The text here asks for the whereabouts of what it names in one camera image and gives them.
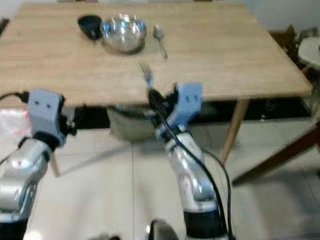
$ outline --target metal spoon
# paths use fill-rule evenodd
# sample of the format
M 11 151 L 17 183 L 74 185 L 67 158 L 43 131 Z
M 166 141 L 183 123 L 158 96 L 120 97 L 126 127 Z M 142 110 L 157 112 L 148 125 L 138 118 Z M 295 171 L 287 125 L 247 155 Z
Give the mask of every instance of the metal spoon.
M 164 45 L 162 44 L 162 39 L 164 38 L 164 36 L 165 36 L 164 32 L 159 27 L 159 25 L 155 25 L 154 28 L 153 28 L 153 37 L 155 39 L 158 39 L 158 41 L 160 43 L 160 48 L 161 48 L 161 51 L 162 51 L 163 59 L 167 59 L 168 55 L 167 55 L 167 52 L 166 52 L 166 49 L 165 49 Z

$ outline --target chair leg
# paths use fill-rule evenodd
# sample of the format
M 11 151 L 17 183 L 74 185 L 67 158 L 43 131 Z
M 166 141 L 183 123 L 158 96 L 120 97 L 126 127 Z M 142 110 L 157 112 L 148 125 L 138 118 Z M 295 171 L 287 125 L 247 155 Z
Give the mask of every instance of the chair leg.
M 251 170 L 238 176 L 232 181 L 234 186 L 238 186 L 248 181 L 252 181 L 258 177 L 261 177 L 271 170 L 289 162 L 293 157 L 305 152 L 313 145 L 320 143 L 320 124 L 319 122 L 315 127 L 310 129 L 306 134 L 299 137 L 297 140 L 284 147 L 264 162 L 260 163 Z

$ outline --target metal fork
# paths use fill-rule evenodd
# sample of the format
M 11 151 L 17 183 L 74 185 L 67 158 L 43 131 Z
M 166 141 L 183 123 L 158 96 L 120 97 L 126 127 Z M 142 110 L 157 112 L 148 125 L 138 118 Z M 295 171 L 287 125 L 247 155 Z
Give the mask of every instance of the metal fork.
M 140 67 L 143 73 L 143 78 L 146 82 L 146 84 L 148 85 L 148 87 L 151 89 L 152 88 L 152 84 L 154 83 L 154 75 L 151 71 L 151 68 L 148 64 L 141 62 L 140 63 Z

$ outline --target table leg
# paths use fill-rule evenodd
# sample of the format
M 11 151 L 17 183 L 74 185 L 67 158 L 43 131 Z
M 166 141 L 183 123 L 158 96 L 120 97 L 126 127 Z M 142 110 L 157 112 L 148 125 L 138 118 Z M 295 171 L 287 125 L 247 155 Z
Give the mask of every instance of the table leg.
M 240 99 L 235 105 L 221 157 L 224 165 L 226 164 L 230 150 L 235 142 L 241 122 L 245 117 L 249 101 L 249 99 Z
M 57 165 L 57 162 L 56 162 L 56 157 L 55 157 L 54 154 L 52 155 L 52 158 L 51 158 L 49 164 L 50 164 L 50 167 L 52 169 L 53 175 L 55 177 L 59 177 L 60 174 L 59 174 L 58 165 Z
M 317 123 L 315 127 L 305 133 L 303 136 L 299 137 L 297 140 L 293 141 L 277 153 L 273 154 L 264 162 L 260 163 L 258 166 L 252 168 L 251 170 L 238 176 L 232 181 L 234 186 L 243 184 L 250 180 L 261 177 L 271 170 L 289 162 L 293 157 L 307 151 L 313 145 L 320 144 L 320 124 Z

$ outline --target white tile floor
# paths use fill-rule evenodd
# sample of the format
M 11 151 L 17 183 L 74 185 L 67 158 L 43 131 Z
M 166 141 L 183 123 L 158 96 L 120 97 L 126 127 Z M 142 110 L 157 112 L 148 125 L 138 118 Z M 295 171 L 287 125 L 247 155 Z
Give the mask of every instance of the white tile floor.
M 226 164 L 231 178 L 263 161 L 314 121 L 245 122 Z M 202 147 L 221 152 L 227 124 L 194 126 Z M 1 154 L 15 145 L 1 140 Z M 26 240 L 88 240 L 102 233 L 143 240 L 154 218 L 166 219 L 184 239 L 177 182 L 156 140 L 123 142 L 109 130 L 81 130 L 57 151 L 61 176 L 42 180 Z M 226 185 L 209 159 L 225 201 Z M 254 183 L 232 189 L 232 222 L 238 240 L 320 239 L 320 154 L 316 149 Z

